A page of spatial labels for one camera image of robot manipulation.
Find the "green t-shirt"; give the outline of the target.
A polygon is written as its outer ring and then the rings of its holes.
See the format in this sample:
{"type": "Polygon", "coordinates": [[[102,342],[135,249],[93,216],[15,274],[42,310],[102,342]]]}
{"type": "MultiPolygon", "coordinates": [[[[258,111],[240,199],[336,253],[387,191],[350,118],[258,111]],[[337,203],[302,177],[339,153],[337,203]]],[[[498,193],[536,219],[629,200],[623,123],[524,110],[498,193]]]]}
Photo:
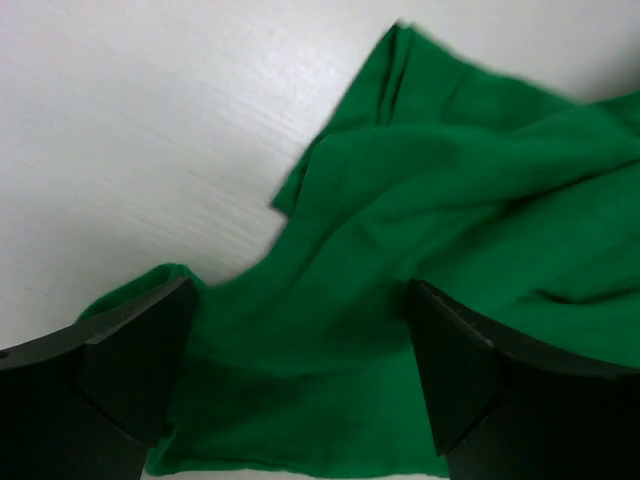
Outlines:
{"type": "Polygon", "coordinates": [[[413,279],[639,362],[637,93],[575,103],[394,25],[272,205],[270,252],[196,285],[150,475],[446,476],[402,316],[413,279]]]}

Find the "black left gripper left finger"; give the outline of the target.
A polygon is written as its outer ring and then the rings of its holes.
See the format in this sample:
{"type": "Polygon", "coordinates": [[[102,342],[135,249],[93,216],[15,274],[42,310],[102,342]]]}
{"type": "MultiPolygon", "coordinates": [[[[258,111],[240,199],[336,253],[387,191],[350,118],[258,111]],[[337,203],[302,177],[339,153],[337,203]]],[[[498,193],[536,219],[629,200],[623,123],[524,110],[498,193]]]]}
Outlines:
{"type": "Polygon", "coordinates": [[[140,478],[159,443],[196,303],[178,278],[1,353],[4,479],[140,478]]]}

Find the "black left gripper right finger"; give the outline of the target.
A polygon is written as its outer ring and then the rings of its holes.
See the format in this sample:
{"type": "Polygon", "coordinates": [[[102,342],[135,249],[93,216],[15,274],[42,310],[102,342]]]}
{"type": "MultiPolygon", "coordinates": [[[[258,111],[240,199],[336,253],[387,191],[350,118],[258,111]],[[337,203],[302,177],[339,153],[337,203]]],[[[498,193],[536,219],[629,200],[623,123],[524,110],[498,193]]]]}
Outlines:
{"type": "Polygon", "coordinates": [[[454,479],[635,479],[639,372],[577,355],[412,281],[408,323],[454,479]]]}

